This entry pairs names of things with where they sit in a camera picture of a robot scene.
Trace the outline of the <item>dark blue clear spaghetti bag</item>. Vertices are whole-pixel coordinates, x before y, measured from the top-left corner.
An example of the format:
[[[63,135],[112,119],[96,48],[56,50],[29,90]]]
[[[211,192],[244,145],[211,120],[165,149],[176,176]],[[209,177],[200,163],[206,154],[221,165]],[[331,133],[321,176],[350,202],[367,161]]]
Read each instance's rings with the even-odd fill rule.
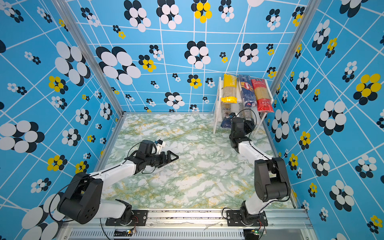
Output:
[[[221,114],[222,114],[222,123],[221,128],[230,129],[231,128],[231,104],[230,103],[222,103],[221,105]]]

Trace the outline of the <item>red spaghetti bag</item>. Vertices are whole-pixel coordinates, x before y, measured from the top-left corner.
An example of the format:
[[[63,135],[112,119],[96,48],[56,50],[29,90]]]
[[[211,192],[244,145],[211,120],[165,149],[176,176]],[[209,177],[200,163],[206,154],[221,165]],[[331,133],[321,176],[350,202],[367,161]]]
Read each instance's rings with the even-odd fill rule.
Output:
[[[252,86],[257,101],[257,110],[262,113],[273,113],[274,109],[271,104],[271,96],[264,79],[251,79]]]

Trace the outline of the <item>blue Barilla spaghetti bag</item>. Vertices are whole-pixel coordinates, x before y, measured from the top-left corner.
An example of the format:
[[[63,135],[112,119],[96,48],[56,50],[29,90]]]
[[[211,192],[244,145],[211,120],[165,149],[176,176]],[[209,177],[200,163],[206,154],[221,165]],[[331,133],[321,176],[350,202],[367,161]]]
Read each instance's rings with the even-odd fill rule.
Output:
[[[256,107],[257,100],[252,85],[251,77],[245,75],[238,75],[238,81],[241,88],[240,92],[244,106],[250,108]]]

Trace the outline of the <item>yellow spaghetti bag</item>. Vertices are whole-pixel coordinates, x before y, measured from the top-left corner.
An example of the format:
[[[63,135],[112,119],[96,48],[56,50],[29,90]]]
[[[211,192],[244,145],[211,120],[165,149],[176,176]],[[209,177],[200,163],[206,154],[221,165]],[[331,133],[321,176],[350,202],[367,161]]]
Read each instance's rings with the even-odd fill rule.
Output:
[[[224,74],[223,77],[223,103],[237,103],[237,77],[233,75]]]

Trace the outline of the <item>clear striped spaghetti bag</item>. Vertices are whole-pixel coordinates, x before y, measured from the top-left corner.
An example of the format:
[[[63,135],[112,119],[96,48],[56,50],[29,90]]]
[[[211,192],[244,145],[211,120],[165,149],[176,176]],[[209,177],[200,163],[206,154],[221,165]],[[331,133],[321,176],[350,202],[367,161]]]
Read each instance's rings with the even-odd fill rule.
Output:
[[[254,113],[251,108],[244,108],[242,114],[245,120],[252,121],[254,119]]]

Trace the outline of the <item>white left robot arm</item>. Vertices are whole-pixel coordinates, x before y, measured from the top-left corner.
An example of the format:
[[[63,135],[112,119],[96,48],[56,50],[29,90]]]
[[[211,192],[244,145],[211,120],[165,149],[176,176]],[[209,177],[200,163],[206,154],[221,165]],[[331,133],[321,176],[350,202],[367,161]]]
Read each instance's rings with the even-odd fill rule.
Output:
[[[102,218],[128,225],[134,218],[132,205],[122,200],[103,200],[103,191],[122,179],[140,173],[147,166],[161,168],[178,159],[179,156],[171,151],[159,154],[140,154],[135,151],[108,169],[91,174],[78,173],[61,196],[57,210],[82,225]]]

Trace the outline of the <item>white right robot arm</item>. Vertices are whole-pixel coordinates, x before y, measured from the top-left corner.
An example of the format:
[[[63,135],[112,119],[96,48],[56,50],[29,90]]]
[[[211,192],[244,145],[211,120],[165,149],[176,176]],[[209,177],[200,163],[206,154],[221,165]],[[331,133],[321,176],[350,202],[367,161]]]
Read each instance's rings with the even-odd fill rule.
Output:
[[[252,129],[246,124],[247,121],[244,118],[232,118],[229,135],[232,148],[254,165],[255,193],[242,203],[241,221],[246,226],[252,226],[255,223],[266,226],[265,208],[271,203],[289,200],[290,181],[284,160],[267,155],[257,148],[247,137]]]

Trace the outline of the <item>white two-tier shelf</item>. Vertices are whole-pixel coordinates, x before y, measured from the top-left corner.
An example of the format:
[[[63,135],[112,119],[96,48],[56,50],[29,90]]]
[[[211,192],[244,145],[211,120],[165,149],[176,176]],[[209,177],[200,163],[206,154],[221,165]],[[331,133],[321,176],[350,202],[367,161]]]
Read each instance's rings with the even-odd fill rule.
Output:
[[[242,101],[241,97],[241,88],[238,85],[237,88],[237,103],[231,104],[231,111],[232,113],[236,113],[238,117],[243,117],[242,111],[244,110],[245,106]],[[222,92],[223,92],[223,79],[222,77],[219,77],[218,81],[218,90],[217,90],[217,96],[215,99],[215,107],[214,107],[214,122],[213,122],[213,135],[215,135],[217,129],[221,126],[222,123],[222,114],[221,114],[221,105],[222,105]],[[257,107],[251,108],[254,112],[254,121],[256,123],[256,128],[254,129],[254,132],[257,132],[259,128],[261,127],[264,119],[266,118],[268,113],[262,113],[258,112]]]

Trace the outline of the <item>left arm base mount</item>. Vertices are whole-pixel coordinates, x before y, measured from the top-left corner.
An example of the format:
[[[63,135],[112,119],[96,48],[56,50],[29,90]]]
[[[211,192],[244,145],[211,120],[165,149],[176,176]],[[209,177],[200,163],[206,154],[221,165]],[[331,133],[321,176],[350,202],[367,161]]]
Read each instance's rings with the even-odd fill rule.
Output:
[[[146,225],[148,213],[148,210],[131,210],[131,213],[128,214],[128,219],[107,218],[105,225],[114,227],[143,227]]]

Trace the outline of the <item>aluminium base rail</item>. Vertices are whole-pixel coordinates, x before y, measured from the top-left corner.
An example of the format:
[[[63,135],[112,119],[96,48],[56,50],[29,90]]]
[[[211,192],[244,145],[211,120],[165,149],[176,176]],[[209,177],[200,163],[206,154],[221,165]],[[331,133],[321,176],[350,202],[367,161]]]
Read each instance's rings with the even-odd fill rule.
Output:
[[[303,209],[267,209],[267,226],[242,226],[229,210],[149,209],[134,226],[106,226],[106,220],[63,225],[59,240],[316,240]]]

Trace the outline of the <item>right aluminium corner post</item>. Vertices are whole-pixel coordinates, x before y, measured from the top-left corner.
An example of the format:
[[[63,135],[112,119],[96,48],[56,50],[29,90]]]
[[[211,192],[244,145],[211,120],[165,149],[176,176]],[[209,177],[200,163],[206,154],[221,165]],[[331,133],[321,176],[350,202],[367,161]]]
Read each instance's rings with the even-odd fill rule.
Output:
[[[294,53],[296,52],[297,47],[301,43],[301,40],[303,39],[310,23],[312,22],[312,19],[316,13],[316,10],[318,9],[319,5],[321,3],[321,0],[311,0],[309,1],[308,5],[305,8],[304,17],[301,20],[301,23],[297,27],[293,38],[289,44],[289,47],[287,48],[287,51],[282,59],[282,62],[278,68],[277,76],[275,77],[274,81],[272,82],[270,86],[270,92],[272,95],[276,92],[279,84],[284,78],[284,75],[291,64],[291,61],[293,60]]]

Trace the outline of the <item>aluminium corner post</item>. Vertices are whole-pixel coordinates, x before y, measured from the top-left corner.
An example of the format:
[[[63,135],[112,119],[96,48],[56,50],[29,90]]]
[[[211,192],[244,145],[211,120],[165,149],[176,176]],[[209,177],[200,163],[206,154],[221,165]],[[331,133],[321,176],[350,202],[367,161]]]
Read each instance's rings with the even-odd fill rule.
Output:
[[[291,64],[291,61],[293,60],[294,53],[296,52],[297,47],[301,43],[301,40],[303,39],[310,23],[312,22],[312,19],[316,13],[316,10],[318,9],[319,5],[321,3],[321,0],[311,0],[309,1],[308,5],[305,8],[304,17],[301,20],[301,23],[297,27],[293,38],[289,44],[289,47],[287,48],[287,51],[282,59],[282,62],[278,68],[277,76],[275,77],[274,81],[272,82],[270,86],[270,92],[272,95],[276,92],[279,84],[284,78],[284,75]]]
[[[74,41],[76,42],[77,46],[83,53],[86,61],[89,63],[91,70],[95,74],[95,78],[98,80],[100,86],[102,87],[106,96],[110,100],[112,106],[115,108],[119,117],[120,118],[123,117],[124,111],[121,105],[119,104],[117,98],[112,93],[110,84],[108,83],[106,77],[104,76],[104,73],[102,72],[100,66],[98,65],[97,60],[93,56],[93,52],[91,51],[89,45],[87,44],[84,34],[80,30],[79,26],[76,24],[74,16],[70,13],[69,7],[66,6],[66,2],[53,0],[52,3],[55,6],[56,10],[58,11],[59,15],[63,18],[65,24],[68,26]]]

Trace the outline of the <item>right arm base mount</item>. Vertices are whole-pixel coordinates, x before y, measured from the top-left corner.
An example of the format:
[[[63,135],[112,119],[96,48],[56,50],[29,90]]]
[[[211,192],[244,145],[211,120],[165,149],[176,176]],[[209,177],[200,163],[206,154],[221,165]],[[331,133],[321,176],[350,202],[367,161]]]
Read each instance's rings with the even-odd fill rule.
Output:
[[[229,227],[267,227],[268,220],[265,212],[260,214],[248,214],[245,210],[228,210],[224,217]]]

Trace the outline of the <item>left aluminium corner post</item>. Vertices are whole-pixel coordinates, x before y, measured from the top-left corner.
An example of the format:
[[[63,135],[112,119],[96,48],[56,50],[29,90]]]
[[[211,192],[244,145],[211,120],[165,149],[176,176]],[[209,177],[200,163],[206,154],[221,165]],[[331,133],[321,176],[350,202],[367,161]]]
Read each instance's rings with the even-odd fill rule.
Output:
[[[66,6],[66,2],[53,0],[52,3],[55,6],[56,10],[58,11],[59,15],[63,18],[65,24],[68,26],[74,41],[76,42],[77,46],[83,53],[86,61],[89,63],[91,70],[95,74],[95,78],[98,80],[100,86],[102,87],[106,96],[110,100],[112,106],[115,108],[119,117],[120,118],[123,117],[124,111],[121,105],[119,104],[117,98],[112,93],[110,84],[108,83],[106,77],[104,76],[104,73],[102,72],[100,66],[98,65],[97,60],[93,56],[93,52],[91,51],[89,45],[87,44],[84,34],[80,30],[79,26],[76,24],[74,16],[70,13],[69,7]]]

